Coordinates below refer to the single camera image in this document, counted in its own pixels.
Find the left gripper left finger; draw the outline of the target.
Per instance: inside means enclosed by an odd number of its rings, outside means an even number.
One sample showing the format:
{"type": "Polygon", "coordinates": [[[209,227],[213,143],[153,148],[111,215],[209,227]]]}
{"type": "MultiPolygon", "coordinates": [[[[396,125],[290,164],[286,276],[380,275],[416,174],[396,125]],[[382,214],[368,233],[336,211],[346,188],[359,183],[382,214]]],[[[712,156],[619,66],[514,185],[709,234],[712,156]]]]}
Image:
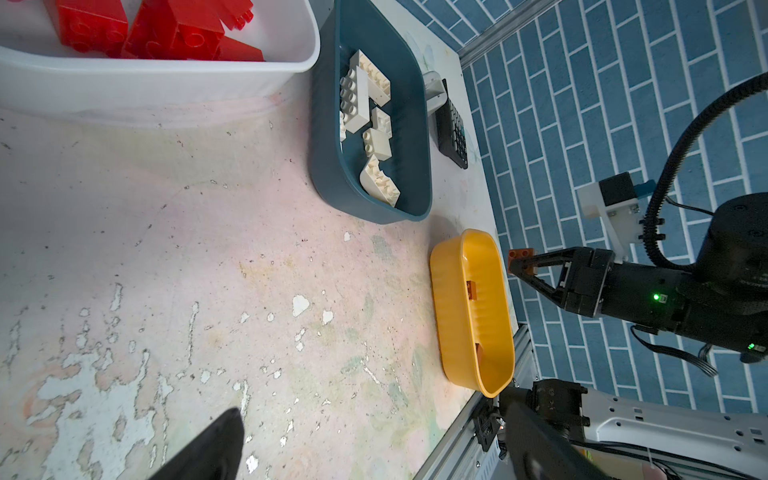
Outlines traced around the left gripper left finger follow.
{"type": "Polygon", "coordinates": [[[150,480],[233,480],[239,470],[244,438],[240,410],[230,408],[155,472],[150,480]]]}

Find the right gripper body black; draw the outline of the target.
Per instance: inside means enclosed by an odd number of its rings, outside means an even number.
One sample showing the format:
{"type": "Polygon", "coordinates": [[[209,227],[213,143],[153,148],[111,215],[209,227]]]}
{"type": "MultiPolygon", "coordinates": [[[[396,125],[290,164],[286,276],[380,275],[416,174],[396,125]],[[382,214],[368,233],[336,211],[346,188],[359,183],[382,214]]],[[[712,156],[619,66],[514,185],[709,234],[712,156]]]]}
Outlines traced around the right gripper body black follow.
{"type": "Polygon", "coordinates": [[[616,263],[605,249],[563,251],[563,309],[585,317],[608,316],[680,336],[702,336],[704,308],[683,291],[694,284],[686,272],[616,263]]]}

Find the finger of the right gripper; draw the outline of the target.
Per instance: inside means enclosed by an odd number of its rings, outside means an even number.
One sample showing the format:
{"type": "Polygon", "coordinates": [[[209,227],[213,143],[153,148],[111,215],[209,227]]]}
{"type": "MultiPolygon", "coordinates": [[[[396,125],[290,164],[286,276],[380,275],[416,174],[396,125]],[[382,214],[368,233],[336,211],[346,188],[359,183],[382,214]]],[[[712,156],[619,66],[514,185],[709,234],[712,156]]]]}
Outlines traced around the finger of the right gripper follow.
{"type": "Polygon", "coordinates": [[[559,276],[554,284],[549,284],[538,275],[528,273],[526,270],[513,271],[512,274],[560,309],[566,308],[567,289],[565,288],[565,283],[567,280],[567,268],[562,267],[560,269],[559,276]]]}
{"type": "Polygon", "coordinates": [[[525,268],[528,266],[539,268],[549,266],[565,265],[568,262],[572,262],[576,256],[578,247],[556,250],[546,253],[537,253],[529,258],[527,261],[518,263],[519,267],[525,268]]]}

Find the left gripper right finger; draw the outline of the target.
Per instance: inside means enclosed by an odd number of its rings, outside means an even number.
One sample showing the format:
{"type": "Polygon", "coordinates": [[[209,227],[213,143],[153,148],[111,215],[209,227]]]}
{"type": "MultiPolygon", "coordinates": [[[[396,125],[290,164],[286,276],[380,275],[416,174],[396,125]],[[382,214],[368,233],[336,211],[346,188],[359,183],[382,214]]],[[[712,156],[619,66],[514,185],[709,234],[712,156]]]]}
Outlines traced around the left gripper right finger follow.
{"type": "Polygon", "coordinates": [[[516,479],[608,479],[527,406],[505,413],[507,451],[516,479]]]}

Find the brown lego brick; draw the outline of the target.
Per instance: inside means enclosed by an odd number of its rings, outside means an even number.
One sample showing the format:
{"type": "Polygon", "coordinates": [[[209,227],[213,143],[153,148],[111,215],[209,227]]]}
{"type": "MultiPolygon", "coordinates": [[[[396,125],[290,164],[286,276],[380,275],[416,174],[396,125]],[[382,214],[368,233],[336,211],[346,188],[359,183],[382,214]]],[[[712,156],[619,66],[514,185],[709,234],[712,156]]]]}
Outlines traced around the brown lego brick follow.
{"type": "Polygon", "coordinates": [[[529,258],[533,257],[536,254],[535,250],[533,248],[519,248],[519,249],[510,249],[507,254],[507,271],[511,275],[517,275],[519,272],[524,272],[527,274],[535,274],[536,268],[535,267],[519,267],[518,263],[527,261],[529,258]]]}

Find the brown lego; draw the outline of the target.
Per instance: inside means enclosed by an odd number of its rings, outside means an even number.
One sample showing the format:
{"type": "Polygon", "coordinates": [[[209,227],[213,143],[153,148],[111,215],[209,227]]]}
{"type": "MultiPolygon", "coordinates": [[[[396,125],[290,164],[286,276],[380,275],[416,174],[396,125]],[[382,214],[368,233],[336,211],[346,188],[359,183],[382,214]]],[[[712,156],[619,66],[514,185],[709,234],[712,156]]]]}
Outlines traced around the brown lego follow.
{"type": "Polygon", "coordinates": [[[470,301],[476,300],[478,298],[477,296],[477,286],[476,283],[472,280],[468,280],[466,282],[467,286],[467,294],[470,301]]]}

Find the cream lego brick bottom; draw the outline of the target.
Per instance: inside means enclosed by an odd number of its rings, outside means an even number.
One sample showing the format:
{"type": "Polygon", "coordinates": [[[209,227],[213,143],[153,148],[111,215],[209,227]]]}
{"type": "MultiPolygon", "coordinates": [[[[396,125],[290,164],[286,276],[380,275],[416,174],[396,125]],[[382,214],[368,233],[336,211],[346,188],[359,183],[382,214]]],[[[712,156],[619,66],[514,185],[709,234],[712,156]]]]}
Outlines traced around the cream lego brick bottom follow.
{"type": "Polygon", "coordinates": [[[394,181],[380,169],[379,164],[380,161],[375,155],[369,155],[359,175],[360,183],[370,196],[395,207],[401,192],[394,181]]]}

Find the cream long lego brick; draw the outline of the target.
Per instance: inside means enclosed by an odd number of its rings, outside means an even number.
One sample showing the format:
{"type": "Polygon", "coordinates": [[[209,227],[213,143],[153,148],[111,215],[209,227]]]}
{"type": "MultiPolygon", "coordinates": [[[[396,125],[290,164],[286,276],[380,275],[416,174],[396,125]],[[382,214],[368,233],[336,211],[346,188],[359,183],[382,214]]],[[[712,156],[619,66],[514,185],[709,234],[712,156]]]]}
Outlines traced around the cream long lego brick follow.
{"type": "Polygon", "coordinates": [[[384,106],[391,100],[390,80],[362,50],[353,54],[350,65],[360,67],[367,74],[369,96],[376,105],[384,106]]]}

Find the red lego brick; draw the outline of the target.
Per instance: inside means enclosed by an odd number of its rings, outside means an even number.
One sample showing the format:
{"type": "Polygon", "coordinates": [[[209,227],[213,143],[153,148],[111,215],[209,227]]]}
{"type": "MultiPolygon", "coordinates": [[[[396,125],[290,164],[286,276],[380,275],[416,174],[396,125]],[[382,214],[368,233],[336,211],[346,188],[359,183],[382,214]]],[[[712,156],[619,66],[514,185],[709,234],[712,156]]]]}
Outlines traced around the red lego brick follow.
{"type": "Polygon", "coordinates": [[[143,1],[121,57],[157,60],[213,60],[225,32],[206,1],[143,1]]]}
{"type": "Polygon", "coordinates": [[[121,55],[129,24],[120,0],[56,0],[45,5],[63,45],[81,53],[121,55]]]}
{"type": "Polygon", "coordinates": [[[251,0],[216,0],[215,8],[229,30],[242,30],[254,18],[251,0]]]}
{"type": "Polygon", "coordinates": [[[263,52],[256,47],[230,37],[223,37],[219,43],[215,59],[233,62],[263,62],[263,52]]]}

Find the white square lego brick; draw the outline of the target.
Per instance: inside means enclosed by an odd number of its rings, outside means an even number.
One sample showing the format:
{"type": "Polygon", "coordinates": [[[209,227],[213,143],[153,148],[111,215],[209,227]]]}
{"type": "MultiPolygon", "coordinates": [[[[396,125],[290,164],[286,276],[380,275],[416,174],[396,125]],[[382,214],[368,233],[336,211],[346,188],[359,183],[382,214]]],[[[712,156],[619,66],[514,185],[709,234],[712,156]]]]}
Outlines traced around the white square lego brick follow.
{"type": "Polygon", "coordinates": [[[380,161],[391,158],[392,152],[389,137],[374,128],[367,129],[363,134],[364,151],[367,156],[375,156],[380,161]]]}

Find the long white lego brick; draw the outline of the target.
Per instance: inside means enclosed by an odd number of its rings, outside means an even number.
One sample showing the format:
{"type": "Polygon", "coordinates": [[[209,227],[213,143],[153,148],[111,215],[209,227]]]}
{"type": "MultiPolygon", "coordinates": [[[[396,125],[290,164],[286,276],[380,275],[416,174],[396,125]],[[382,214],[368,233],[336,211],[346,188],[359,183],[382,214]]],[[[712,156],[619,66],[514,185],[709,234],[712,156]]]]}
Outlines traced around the long white lego brick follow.
{"type": "Polygon", "coordinates": [[[361,67],[351,67],[340,79],[340,97],[345,129],[356,133],[370,121],[368,74],[361,67]]]}

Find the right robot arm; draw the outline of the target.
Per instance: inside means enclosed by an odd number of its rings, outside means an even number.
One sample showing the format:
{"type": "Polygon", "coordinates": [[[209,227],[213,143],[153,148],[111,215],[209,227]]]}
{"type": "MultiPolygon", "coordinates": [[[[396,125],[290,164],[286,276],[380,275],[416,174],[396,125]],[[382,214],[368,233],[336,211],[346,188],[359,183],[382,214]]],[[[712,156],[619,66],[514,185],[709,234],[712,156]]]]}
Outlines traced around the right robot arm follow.
{"type": "Polygon", "coordinates": [[[748,194],[712,213],[697,260],[672,262],[661,252],[661,210],[692,145],[718,117],[767,90],[766,74],[731,88],[685,129],[651,195],[638,238],[650,264],[618,262],[612,251],[574,247],[535,255],[511,252],[509,271],[564,311],[609,316],[630,323],[634,334],[661,331],[701,342],[698,354],[647,343],[709,377],[718,372],[707,355],[718,346],[744,364],[767,356],[767,195],[748,194]]]}

